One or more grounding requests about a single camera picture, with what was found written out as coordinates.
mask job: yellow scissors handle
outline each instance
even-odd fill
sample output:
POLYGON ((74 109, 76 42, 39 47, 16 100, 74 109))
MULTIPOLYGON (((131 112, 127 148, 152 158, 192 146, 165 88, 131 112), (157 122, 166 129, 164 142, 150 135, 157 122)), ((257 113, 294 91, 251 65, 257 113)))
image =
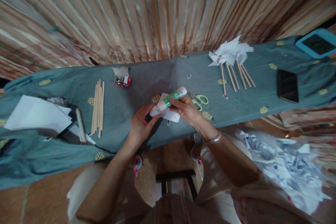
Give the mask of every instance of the yellow scissors handle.
POLYGON ((196 100, 192 99, 192 102, 199 107, 198 111, 202 111, 202 106, 196 100))
POLYGON ((201 94, 196 95, 196 98, 197 98, 201 103, 203 103, 203 104, 205 104, 205 105, 207 105, 207 104, 209 103, 208 98, 207 98, 206 96, 204 96, 204 95, 201 95, 201 94))

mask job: hand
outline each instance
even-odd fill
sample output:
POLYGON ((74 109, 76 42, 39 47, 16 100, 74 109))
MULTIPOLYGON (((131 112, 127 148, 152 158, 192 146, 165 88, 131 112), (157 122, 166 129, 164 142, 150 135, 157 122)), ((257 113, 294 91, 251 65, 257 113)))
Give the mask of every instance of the hand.
POLYGON ((202 116, 193 104, 192 99, 183 96, 179 100, 170 98, 169 102, 171 103, 170 111, 175 111, 187 123, 194 127, 204 141, 211 141, 217 136, 218 131, 216 128, 202 116))
POLYGON ((141 144, 147 139, 154 124, 158 121, 161 114, 154 116, 149 122, 145 121, 146 115, 155 106, 151 104, 142 107, 134 116, 131 117, 131 130, 129 131, 125 144, 136 152, 141 144))
POLYGON ((189 123, 194 128, 196 127, 197 121, 204 119, 202 114, 193 104, 192 99, 187 96, 183 96, 179 100, 170 98, 169 102, 171 103, 170 111, 178 113, 187 123, 189 123))

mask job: bundle of wooden sticks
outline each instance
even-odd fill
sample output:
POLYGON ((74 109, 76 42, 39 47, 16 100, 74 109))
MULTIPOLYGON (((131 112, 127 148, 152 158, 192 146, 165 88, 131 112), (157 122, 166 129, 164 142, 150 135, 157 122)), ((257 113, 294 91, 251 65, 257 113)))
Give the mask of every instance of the bundle of wooden sticks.
POLYGON ((94 91, 94 105, 92 113, 92 126, 91 126, 91 135, 96 133, 99 128, 100 138, 102 135, 103 124, 104 124, 104 93, 105 93, 105 82, 101 86, 102 81, 97 81, 96 89, 94 91))
MULTIPOLYGON (((246 89, 246 84, 245 84, 245 80, 248 84, 249 87, 251 87, 251 83, 252 85, 255 87, 256 85, 254 84, 251 76, 249 75, 249 73, 247 72, 246 68, 244 67, 244 65, 240 65, 238 63, 238 60, 236 60, 236 63, 237 63, 237 67, 238 67, 238 70, 239 70, 239 74, 240 74, 240 78, 241 78, 241 81, 243 83, 243 86, 244 86, 244 89, 246 89)), ((225 91, 225 81, 224 81, 224 72, 223 72, 223 64, 221 63, 220 64, 220 68, 221 68, 221 71, 222 71, 222 79, 223 79, 223 89, 224 89, 224 94, 226 95, 226 91, 225 91)), ((237 85, 237 89, 239 90, 239 84, 238 84, 238 80, 236 78, 236 74, 234 73, 234 69, 232 67, 232 65, 230 65, 231 67, 231 71, 232 71, 232 74, 233 74, 233 77, 235 79, 235 82, 236 82, 236 85, 237 85)), ((227 68, 227 72, 229 74, 229 77, 230 77, 230 80, 231 80, 231 83, 232 83, 232 87, 233 87, 233 90, 235 92, 237 92, 236 90, 236 86, 235 86, 235 83, 233 82, 233 79, 232 79, 232 75, 231 75, 231 71, 230 71, 230 68, 229 68, 229 64, 226 62, 226 68, 227 68)))

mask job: silver bracelet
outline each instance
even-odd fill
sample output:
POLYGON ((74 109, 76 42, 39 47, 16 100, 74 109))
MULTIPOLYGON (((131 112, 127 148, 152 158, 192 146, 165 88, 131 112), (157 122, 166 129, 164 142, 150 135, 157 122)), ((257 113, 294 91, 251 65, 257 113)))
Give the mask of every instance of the silver bracelet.
POLYGON ((208 142, 208 143, 209 144, 216 143, 221 138, 221 136, 222 136, 222 133, 220 131, 218 131, 218 135, 214 139, 212 139, 210 142, 208 142))

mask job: person's left hand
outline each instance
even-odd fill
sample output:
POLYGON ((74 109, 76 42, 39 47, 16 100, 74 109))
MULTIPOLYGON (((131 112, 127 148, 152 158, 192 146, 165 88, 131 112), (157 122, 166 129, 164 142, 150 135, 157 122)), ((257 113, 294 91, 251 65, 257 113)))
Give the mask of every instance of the person's left hand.
POLYGON ((141 144, 147 139, 154 124, 161 116, 161 114, 158 114, 149 122, 146 122, 145 117, 154 106, 155 104, 151 104, 142 107, 134 116, 131 117, 131 130, 129 131, 125 143, 135 151, 137 151, 141 144))

